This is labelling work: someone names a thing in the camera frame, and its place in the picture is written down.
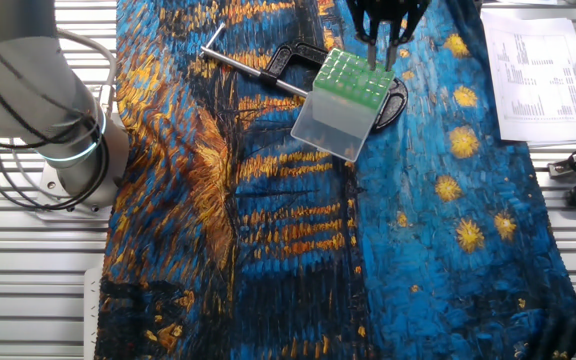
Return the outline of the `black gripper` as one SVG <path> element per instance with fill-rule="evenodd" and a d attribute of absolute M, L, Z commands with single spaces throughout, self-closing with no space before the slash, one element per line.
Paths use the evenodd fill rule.
<path fill-rule="evenodd" d="M 390 36 L 386 54 L 387 71 L 397 59 L 397 49 L 413 38 L 413 32 L 430 5 L 430 0 L 346 0 L 351 13 L 356 38 L 368 47 L 367 62 L 376 68 L 376 40 L 379 21 L 390 21 Z"/>

